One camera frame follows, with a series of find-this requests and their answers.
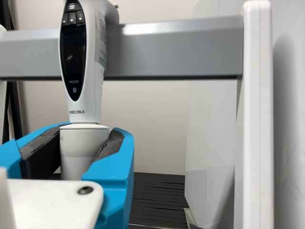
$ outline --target black grated surface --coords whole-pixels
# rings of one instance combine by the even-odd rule
[[[184,176],[134,173],[129,229],[186,229]]]

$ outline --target screw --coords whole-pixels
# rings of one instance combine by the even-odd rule
[[[77,193],[80,195],[87,195],[91,192],[93,192],[93,188],[90,186],[84,186],[77,191]]]

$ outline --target gray metal bar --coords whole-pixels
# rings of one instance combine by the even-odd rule
[[[59,30],[0,35],[0,80],[59,80]],[[205,79],[242,74],[241,16],[108,25],[105,79]]]

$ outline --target white wall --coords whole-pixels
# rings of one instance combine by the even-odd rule
[[[272,0],[275,227],[305,228],[305,1]]]
[[[63,0],[13,0],[17,29],[58,28]],[[192,17],[196,0],[116,0],[121,23]],[[23,83],[27,132],[67,121],[62,82]],[[135,171],[183,174],[188,82],[104,82],[102,124],[135,138]]]

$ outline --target black rubber pad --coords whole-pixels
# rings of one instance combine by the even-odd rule
[[[54,127],[20,149],[21,177],[49,179],[61,165],[59,127]]]
[[[121,132],[117,130],[112,130],[109,134],[107,141],[97,152],[94,161],[101,160],[107,156],[117,153],[121,148],[123,140],[124,135]]]

